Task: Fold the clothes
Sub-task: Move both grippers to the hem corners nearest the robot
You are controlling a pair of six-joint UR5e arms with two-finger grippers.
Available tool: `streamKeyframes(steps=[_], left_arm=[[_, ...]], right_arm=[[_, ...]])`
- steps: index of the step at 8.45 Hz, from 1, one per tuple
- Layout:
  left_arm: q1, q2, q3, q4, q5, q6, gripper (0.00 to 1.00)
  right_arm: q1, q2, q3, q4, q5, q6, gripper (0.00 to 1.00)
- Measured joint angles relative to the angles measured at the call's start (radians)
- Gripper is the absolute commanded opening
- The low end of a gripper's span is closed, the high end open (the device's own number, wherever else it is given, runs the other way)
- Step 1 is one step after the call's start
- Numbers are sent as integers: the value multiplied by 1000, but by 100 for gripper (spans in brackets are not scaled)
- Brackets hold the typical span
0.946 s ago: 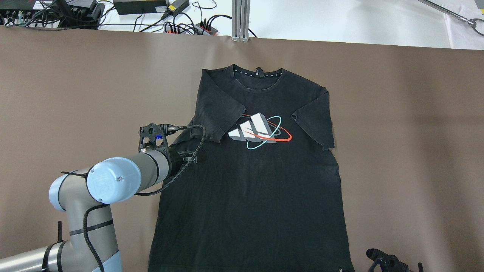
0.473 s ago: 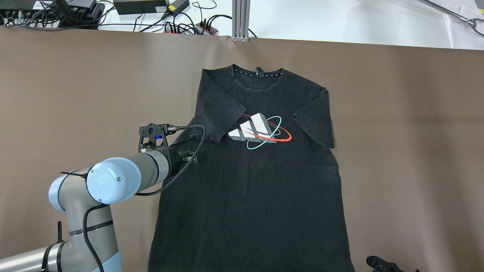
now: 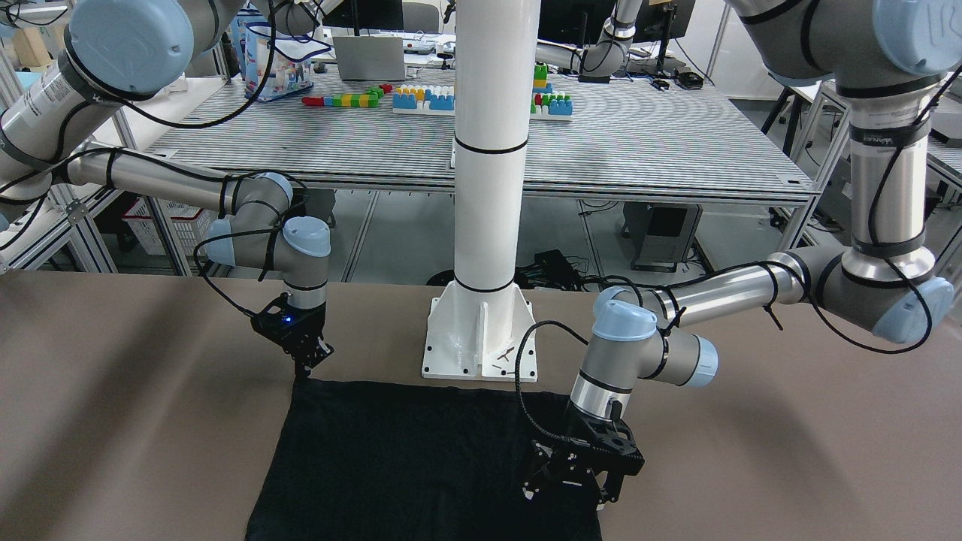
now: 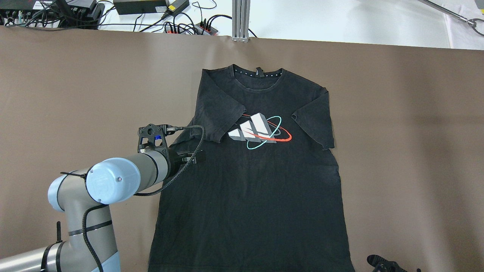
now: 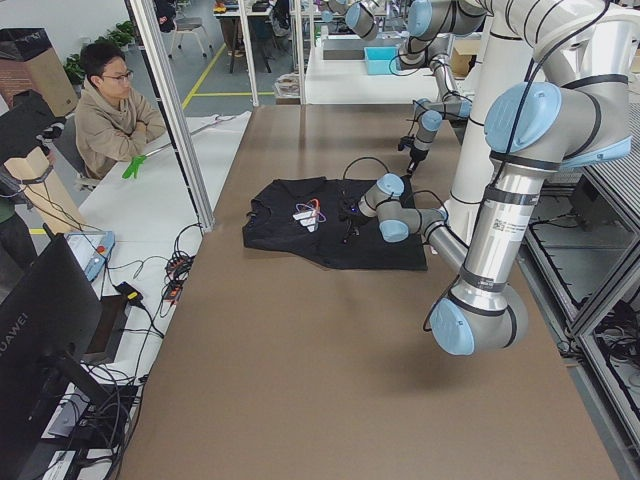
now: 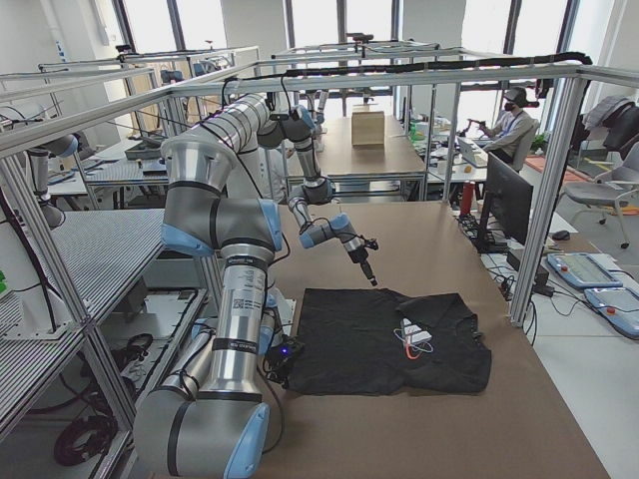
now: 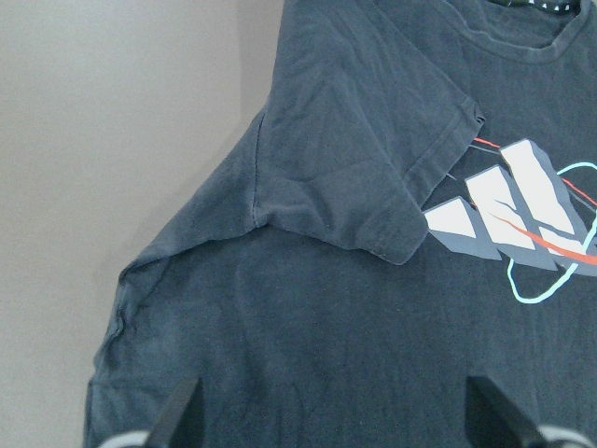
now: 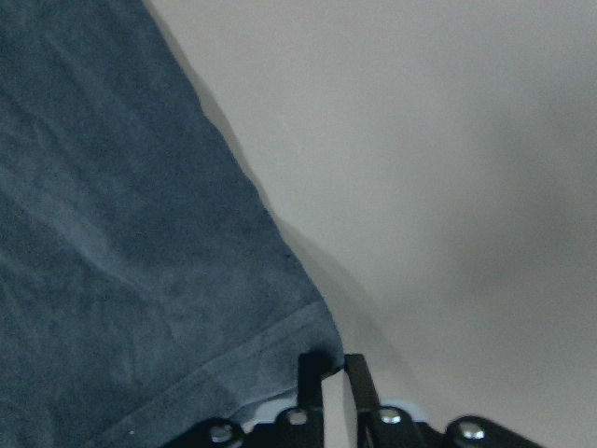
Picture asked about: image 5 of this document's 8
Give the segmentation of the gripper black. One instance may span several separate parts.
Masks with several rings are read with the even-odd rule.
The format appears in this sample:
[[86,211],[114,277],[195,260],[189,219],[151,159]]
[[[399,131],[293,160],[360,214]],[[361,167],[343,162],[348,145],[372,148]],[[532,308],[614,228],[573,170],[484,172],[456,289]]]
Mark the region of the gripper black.
[[347,224],[348,231],[359,231],[364,224],[364,215],[356,201],[342,199],[339,201],[338,219]]
[[410,149],[410,162],[406,168],[407,174],[413,174],[420,163],[426,159],[426,151],[412,147]]

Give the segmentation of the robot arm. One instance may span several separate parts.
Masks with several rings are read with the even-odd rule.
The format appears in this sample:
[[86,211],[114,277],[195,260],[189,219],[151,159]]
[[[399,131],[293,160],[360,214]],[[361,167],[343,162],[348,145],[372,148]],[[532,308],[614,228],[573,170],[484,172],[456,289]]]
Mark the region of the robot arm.
[[446,119],[470,122],[448,201],[402,205],[388,173],[343,200],[349,235],[376,219],[384,240],[420,235],[456,271],[425,324],[453,355],[506,348],[526,307],[508,284],[544,181],[626,156],[628,75],[639,14],[609,1],[415,1],[402,67],[429,67],[438,98],[417,102],[411,157],[422,161]]
[[433,100],[413,102],[409,134],[398,143],[399,150],[409,150],[409,175],[426,159],[442,122],[463,120],[471,113],[472,101],[457,88],[451,54],[454,38],[475,32],[485,16],[484,9],[464,1],[414,1],[409,7],[407,37],[386,69],[398,76],[402,70],[426,67],[437,86]]

